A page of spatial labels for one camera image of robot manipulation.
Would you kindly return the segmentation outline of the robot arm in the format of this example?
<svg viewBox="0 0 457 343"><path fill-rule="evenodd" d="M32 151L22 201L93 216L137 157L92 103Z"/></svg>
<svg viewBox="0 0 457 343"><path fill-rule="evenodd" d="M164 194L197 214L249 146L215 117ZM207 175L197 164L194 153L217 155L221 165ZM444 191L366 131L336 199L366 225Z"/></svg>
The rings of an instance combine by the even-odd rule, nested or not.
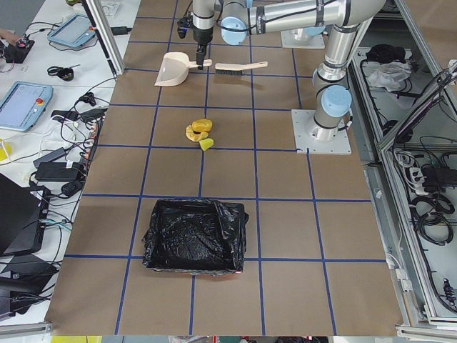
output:
<svg viewBox="0 0 457 343"><path fill-rule="evenodd" d="M240 44L250 33L248 20L252 1L191 1L178 21L177 34L184 39L192 32L196 48L196 65L204 68L207 46L211 43L215 25L219 25L227 44Z"/></svg>
<svg viewBox="0 0 457 343"><path fill-rule="evenodd" d="M248 35L278 32L284 48L323 49L313 73L316 110L305 130L314 140L330 142L346 125L352 96L342 85L359 23L351 20L351 1L290 1L254 6L251 1L223 1L221 34L231 45Z"/></svg>

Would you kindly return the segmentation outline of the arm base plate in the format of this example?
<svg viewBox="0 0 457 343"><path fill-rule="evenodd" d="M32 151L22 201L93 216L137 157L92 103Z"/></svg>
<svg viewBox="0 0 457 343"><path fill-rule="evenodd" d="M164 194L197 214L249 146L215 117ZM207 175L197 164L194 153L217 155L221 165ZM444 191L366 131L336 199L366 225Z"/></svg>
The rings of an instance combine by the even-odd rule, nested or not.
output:
<svg viewBox="0 0 457 343"><path fill-rule="evenodd" d="M291 111L296 152L350 155L352 150L343 118L336 128L324 129L315 122L314 113L315 110L311 109Z"/></svg>
<svg viewBox="0 0 457 343"><path fill-rule="evenodd" d="M324 49L323 34L308 34L305 30L288 30L281 32L283 48L289 49Z"/></svg>

